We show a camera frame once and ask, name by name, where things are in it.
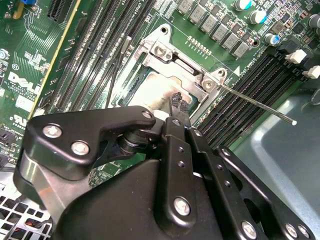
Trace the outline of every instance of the black connector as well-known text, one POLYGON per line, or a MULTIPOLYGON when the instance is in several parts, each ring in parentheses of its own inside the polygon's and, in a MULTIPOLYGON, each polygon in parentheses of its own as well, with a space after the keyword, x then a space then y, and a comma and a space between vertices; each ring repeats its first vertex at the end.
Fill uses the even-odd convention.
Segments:
POLYGON ((73 0, 52 0, 47 16, 58 24, 66 20, 73 0))
POLYGON ((0 143, 11 146, 17 140, 17 136, 12 132, 6 131, 4 129, 0 129, 0 143))

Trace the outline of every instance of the surface-mount component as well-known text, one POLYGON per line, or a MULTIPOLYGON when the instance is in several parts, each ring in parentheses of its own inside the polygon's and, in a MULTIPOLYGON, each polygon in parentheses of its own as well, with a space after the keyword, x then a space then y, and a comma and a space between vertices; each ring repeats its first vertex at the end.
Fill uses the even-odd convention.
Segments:
POLYGON ((249 49, 249 46, 242 42, 233 52, 233 55, 235 55, 236 57, 238 58, 241 58, 245 53, 246 51, 249 49))
POLYGON ((271 28, 271 30, 275 33, 275 34, 279 34, 283 29, 284 29, 284 24, 281 21, 277 21, 273 27, 271 28))
POLYGON ((238 40, 239 38, 234 33, 231 33, 223 42, 222 46, 231 50, 234 47, 234 45, 238 42, 238 40))
POLYGON ((216 41, 221 41, 227 32, 228 28, 225 25, 220 24, 220 26, 214 31, 211 37, 216 41))
POLYGON ((263 24, 267 18, 268 16, 265 10, 254 10, 249 16, 251 24, 263 24))
POLYGON ((178 11, 183 15, 185 15, 189 11, 193 3, 194 3, 194 0, 182 0, 177 7, 178 11))
POLYGON ((219 5, 214 5, 211 10, 211 14, 213 16, 216 16, 220 10, 221 10, 221 7, 219 5))
POLYGON ((209 34, 214 28, 214 26, 217 24, 217 22, 218 20, 210 14, 208 18, 204 21, 204 23, 201 25, 201 29, 209 34))
POLYGON ((206 10, 202 6, 198 5, 190 14, 189 19, 194 24, 197 24, 205 15, 205 13, 206 13, 206 10))
POLYGON ((320 28, 320 15, 319 14, 313 14, 310 16, 308 24, 310 28, 317 29, 320 28))
POLYGON ((237 11, 247 10, 251 7, 252 1, 251 0, 235 0, 234 1, 234 8, 237 11))

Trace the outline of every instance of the hole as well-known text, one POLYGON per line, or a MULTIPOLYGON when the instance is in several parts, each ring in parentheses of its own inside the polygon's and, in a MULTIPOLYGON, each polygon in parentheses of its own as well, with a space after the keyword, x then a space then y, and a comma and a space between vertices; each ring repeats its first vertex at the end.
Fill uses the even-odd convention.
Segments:
POLYGON ((168 33, 168 28, 162 27, 161 28, 161 32, 164 33, 164 34, 167 34, 168 33))
POLYGON ((17 227, 12 233, 11 237, 17 240, 22 240, 26 234, 26 230, 17 227))
POLYGON ((252 46, 254 47, 254 48, 256 48, 256 47, 258 47, 260 45, 260 41, 257 39, 257 40, 255 40, 254 42, 253 42, 253 44, 252 44, 252 46))
POLYGON ((0 204, 5 200, 6 198, 4 196, 0 196, 0 204))
POLYGON ((49 228, 50 228, 50 226, 49 226, 48 224, 46 224, 46 225, 44 226, 44 229, 43 229, 42 233, 43 233, 43 234, 47 234, 47 232, 49 231, 49 228))
POLYGON ((178 166, 180 168, 184 168, 185 167, 185 163, 183 161, 178 162, 178 166))
POLYGON ((223 70, 218 71, 218 76, 219 77, 224 77, 226 75, 226 72, 223 70))
POLYGON ((14 210, 16 210, 19 213, 25 213, 25 211, 27 210, 28 206, 23 204, 22 202, 19 202, 18 205, 15 207, 14 210))
POLYGON ((143 112, 142 112, 142 115, 143 115, 145 118, 147 118, 147 119, 152 118, 151 114, 150 114, 149 112, 147 112, 147 111, 143 111, 143 112))
POLYGON ((17 204, 17 202, 15 200, 12 199, 7 199, 5 201, 5 203, 3 204, 3 206, 9 208, 9 209, 14 209, 15 205, 17 204))
POLYGON ((4 220, 9 215, 9 213, 10 212, 8 210, 0 208, 0 219, 4 220))
POLYGON ((224 184, 225 184, 228 188, 231 187, 231 183, 230 183, 229 181, 224 181, 224 184))
POLYGON ((13 227, 13 225, 4 223, 1 228, 4 229, 4 230, 9 231, 10 229, 12 229, 12 227, 13 227))
POLYGON ((33 215, 35 214, 36 210, 29 208, 28 211, 26 211, 27 214, 33 215))
POLYGON ((38 212, 35 214, 35 216, 36 216, 37 218, 42 218, 43 215, 44 215, 44 214, 43 214, 42 212, 40 212, 40 211, 38 211, 38 212))
POLYGON ((20 218, 21 218, 21 215, 16 214, 16 213, 13 212, 8 217, 8 222, 15 224, 15 223, 17 223, 19 221, 20 218))

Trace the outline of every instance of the capacitor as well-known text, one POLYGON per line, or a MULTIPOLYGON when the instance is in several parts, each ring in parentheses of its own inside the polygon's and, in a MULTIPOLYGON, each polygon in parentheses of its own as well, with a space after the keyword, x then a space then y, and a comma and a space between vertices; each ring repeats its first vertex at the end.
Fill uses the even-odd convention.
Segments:
POLYGON ((274 45, 277 45, 279 43, 280 37, 278 35, 274 35, 274 34, 268 33, 268 34, 265 35, 264 41, 267 44, 270 44, 270 45, 274 46, 274 45))
POLYGON ((268 16, 265 10, 254 10, 250 13, 249 18, 252 24, 263 24, 268 16))
POLYGON ((308 24, 310 28, 320 29, 320 15, 319 14, 311 15, 309 18, 308 24))
POLYGON ((252 5, 251 0, 235 0, 234 1, 234 8, 237 11, 243 11, 249 9, 252 5))

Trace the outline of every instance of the silver screw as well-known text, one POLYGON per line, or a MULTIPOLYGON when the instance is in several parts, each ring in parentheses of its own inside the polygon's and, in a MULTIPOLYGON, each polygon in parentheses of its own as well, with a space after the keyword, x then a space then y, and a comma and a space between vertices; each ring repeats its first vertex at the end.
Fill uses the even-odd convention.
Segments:
POLYGON ((290 225, 290 224, 286 224, 285 225, 285 228, 286 228, 286 230, 288 231, 288 233, 292 236, 292 237, 294 237, 294 238, 297 238, 298 237, 298 234, 297 234, 297 231, 295 230, 295 228, 292 226, 292 225, 290 225))
POLYGON ((182 216, 187 216, 190 214, 190 206, 189 204, 182 199, 181 197, 177 197, 174 202, 175 210, 182 216))
POLYGON ((48 125, 45 126, 42 130, 43 134, 51 139, 58 138, 62 135, 62 130, 58 126, 48 125))
POLYGON ((254 226, 252 226, 247 221, 243 221, 241 223, 241 225, 242 225, 242 229, 243 229, 245 235, 247 235, 248 238, 250 238, 250 239, 256 239, 257 238, 257 232, 256 232, 254 226))
POLYGON ((198 137, 201 137, 202 136, 202 134, 201 134, 201 132, 199 131, 199 130, 194 130, 194 133, 195 133, 195 135, 197 135, 198 137))
POLYGON ((306 238, 310 238, 308 231, 303 226, 298 225, 298 229, 306 238))
POLYGON ((231 156, 230 152, 228 152, 227 149, 222 148, 222 152, 227 156, 231 156))
POLYGON ((180 126, 180 122, 177 120, 177 119, 173 119, 172 122, 177 125, 177 126, 180 126))
POLYGON ((71 145, 71 149, 75 154, 80 155, 80 156, 87 155, 90 151, 89 146, 82 141, 74 142, 71 145))

